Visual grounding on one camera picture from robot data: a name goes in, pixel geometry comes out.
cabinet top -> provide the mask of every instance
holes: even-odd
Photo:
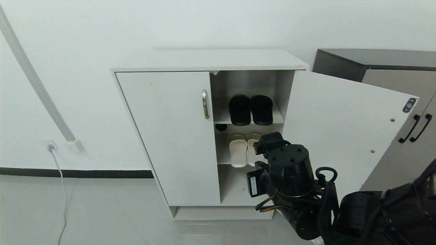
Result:
[[[309,65],[281,49],[148,51],[128,57],[113,72],[306,70]]]
[[[436,71],[436,52],[386,49],[318,49],[367,69]]]

white shoe cabinet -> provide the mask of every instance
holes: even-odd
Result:
[[[174,219],[272,218],[254,210],[266,196],[248,194],[254,168],[229,165],[232,134],[279,131],[309,150],[313,170],[338,171],[340,200],[361,188],[418,98],[308,68],[283,50],[176,50],[111,69]],[[228,102],[237,94],[270,97],[273,124],[232,125]]]

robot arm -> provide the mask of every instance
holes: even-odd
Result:
[[[420,177],[420,183],[417,183],[418,178],[410,184],[384,192],[354,192],[346,195],[339,207],[334,183],[336,170],[321,167],[314,176],[309,151],[304,146],[291,144],[280,133],[263,135],[253,146],[256,154],[263,154],[268,160],[268,164],[256,162],[256,170],[247,173],[251,197],[268,195],[256,206],[256,210],[266,212],[277,209],[304,240],[321,236],[325,245],[415,244],[412,237],[404,235],[392,220],[395,216],[392,207],[408,202],[410,197],[414,198],[414,204],[421,204],[411,210],[417,209],[417,212],[426,214],[414,217],[426,220],[422,228],[430,236],[436,236],[435,232],[430,232],[436,231],[436,198],[432,199],[432,195],[423,198],[417,190],[423,183],[434,183],[431,176],[436,171],[436,160]],[[322,171],[333,172],[332,179],[326,180]],[[269,201],[273,205],[264,206]]]

white slipper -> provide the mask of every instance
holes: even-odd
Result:
[[[256,155],[256,151],[254,150],[253,143],[258,142],[260,139],[260,135],[257,133],[252,133],[247,140],[248,150],[247,150],[247,163],[254,167],[254,163],[257,161],[265,162],[265,158],[263,158],[263,154]]]
[[[230,142],[230,163],[233,167],[244,167],[247,165],[247,141],[242,134],[232,136]]]

slipper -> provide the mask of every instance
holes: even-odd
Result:
[[[228,110],[233,125],[245,126],[251,123],[250,98],[247,96],[233,96],[228,103]]]
[[[254,150],[253,143],[258,142],[260,139],[260,135],[257,133],[252,133],[248,137],[247,140],[248,150],[247,150],[247,163],[254,167],[254,163],[257,161],[265,162],[265,158],[263,154],[256,155],[256,151]]]
[[[230,164],[233,167],[244,167],[247,165],[247,141],[242,134],[232,136],[230,142]]]
[[[273,123],[273,101],[268,96],[251,97],[250,108],[255,124],[267,126]]]

